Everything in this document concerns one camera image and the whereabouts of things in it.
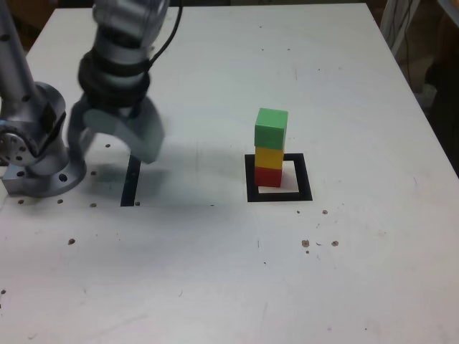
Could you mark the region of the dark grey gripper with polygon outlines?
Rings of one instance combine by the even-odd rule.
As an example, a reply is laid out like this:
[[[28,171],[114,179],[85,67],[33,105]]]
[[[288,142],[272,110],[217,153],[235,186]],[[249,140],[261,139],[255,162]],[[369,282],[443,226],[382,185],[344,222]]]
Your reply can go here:
[[[164,127],[154,104],[147,97],[129,107],[97,104],[90,106],[86,95],[74,104],[67,127],[70,157],[85,162],[95,133],[123,141],[143,163],[153,163],[164,139]]]

